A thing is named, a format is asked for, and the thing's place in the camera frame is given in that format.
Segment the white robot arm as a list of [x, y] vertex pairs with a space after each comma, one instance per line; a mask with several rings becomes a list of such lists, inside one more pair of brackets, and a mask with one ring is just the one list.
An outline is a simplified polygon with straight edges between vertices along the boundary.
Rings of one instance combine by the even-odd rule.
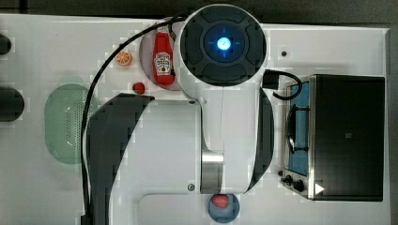
[[82, 225], [138, 225], [148, 195], [250, 190], [273, 150], [267, 62], [265, 31], [246, 10], [209, 5], [183, 20], [173, 66], [184, 100], [120, 93], [88, 120]]

